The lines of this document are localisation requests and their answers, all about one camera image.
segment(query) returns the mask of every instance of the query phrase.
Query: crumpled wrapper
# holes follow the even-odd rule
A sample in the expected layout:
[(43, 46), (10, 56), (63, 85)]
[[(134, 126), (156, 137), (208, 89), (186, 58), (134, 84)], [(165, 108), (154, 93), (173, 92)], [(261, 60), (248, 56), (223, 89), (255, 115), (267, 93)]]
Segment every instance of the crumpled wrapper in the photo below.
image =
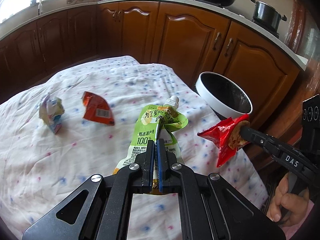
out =
[(82, 103), (85, 106), (84, 119), (115, 125), (112, 111), (101, 96), (85, 91), (82, 96)]
[(52, 130), (54, 134), (61, 128), (61, 116), (64, 108), (60, 98), (51, 98), (50, 94), (43, 97), (39, 104), (39, 118)]
[(249, 115), (244, 114), (235, 119), (229, 117), (208, 130), (197, 134), (202, 138), (212, 141), (219, 148), (217, 168), (233, 157), (237, 150), (249, 143), (240, 136), (240, 128), (242, 126), (249, 126), (249, 124)]

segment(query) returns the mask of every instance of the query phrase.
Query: metal screw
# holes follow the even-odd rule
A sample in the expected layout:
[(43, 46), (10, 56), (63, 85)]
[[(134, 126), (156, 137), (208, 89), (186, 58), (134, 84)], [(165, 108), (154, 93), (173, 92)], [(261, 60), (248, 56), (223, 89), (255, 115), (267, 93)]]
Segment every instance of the metal screw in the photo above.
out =
[(210, 179), (215, 181), (220, 179), (220, 175), (218, 173), (211, 173), (209, 176), (210, 176)]
[(132, 163), (132, 164), (130, 164), (130, 166), (129, 166), (129, 169), (130, 170), (137, 170), (137, 169), (139, 169), (139, 164), (137, 164), (137, 163)]
[(92, 175), (92, 177), (91, 177), (91, 181), (93, 181), (93, 182), (98, 182), (100, 180), (101, 180), (101, 176), (98, 174)]
[(182, 168), (182, 165), (180, 163), (174, 163), (172, 164), (172, 168), (174, 170), (180, 170)]

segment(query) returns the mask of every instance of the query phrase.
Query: human hand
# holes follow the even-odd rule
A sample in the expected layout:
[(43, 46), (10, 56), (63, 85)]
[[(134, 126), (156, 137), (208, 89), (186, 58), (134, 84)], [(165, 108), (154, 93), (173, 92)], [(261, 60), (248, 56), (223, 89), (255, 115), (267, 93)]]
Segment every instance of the human hand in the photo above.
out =
[(276, 188), (275, 196), (272, 198), (269, 206), (267, 217), (274, 222), (278, 222), (281, 219), (281, 211), (279, 205), (291, 211), (291, 215), (288, 220), (283, 224), (285, 227), (290, 227), (298, 224), (305, 217), (309, 203), (309, 190), (307, 189), (303, 197), (298, 195), (287, 193), (289, 188), (287, 173), (279, 182)]

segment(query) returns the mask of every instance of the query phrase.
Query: cabinet door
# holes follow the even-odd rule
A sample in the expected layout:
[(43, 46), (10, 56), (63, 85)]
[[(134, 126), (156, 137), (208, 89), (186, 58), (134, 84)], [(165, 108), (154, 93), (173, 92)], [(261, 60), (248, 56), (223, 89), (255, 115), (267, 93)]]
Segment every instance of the cabinet door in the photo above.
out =
[(158, 7), (158, 2), (151, 1), (119, 3), (121, 55), (130, 55), (141, 64), (150, 63)]
[(118, 57), (121, 55), (120, 24), (117, 20), (119, 3), (98, 5), (97, 11), (97, 46), (102, 57)]
[(161, 3), (151, 61), (173, 68), (191, 85), (201, 71), (213, 69), (229, 24), (227, 18), (200, 8)]
[(97, 54), (96, 9), (96, 5), (89, 5), (68, 10), (68, 34), (73, 62)]
[(36, 21), (9, 35), (6, 55), (12, 62), (10, 69), (26, 86), (47, 76), (39, 47)]
[(66, 10), (37, 21), (40, 50), (48, 73), (71, 65), (67, 22)]
[(235, 22), (213, 71), (231, 79), (249, 96), (253, 105), (250, 126), (255, 129), (277, 108), (299, 73), (280, 48)]
[(0, 41), (0, 104), (22, 90), (21, 83), (15, 77), (7, 59), (7, 38)]

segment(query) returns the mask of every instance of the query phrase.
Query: bowl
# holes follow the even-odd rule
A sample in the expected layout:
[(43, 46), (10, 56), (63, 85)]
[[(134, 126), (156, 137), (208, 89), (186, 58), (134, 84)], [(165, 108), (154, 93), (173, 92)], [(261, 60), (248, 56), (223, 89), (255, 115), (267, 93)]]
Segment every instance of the bowl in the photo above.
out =
[(202, 72), (196, 82), (196, 90), (224, 119), (252, 113), (252, 103), (247, 94), (236, 83), (220, 74)]

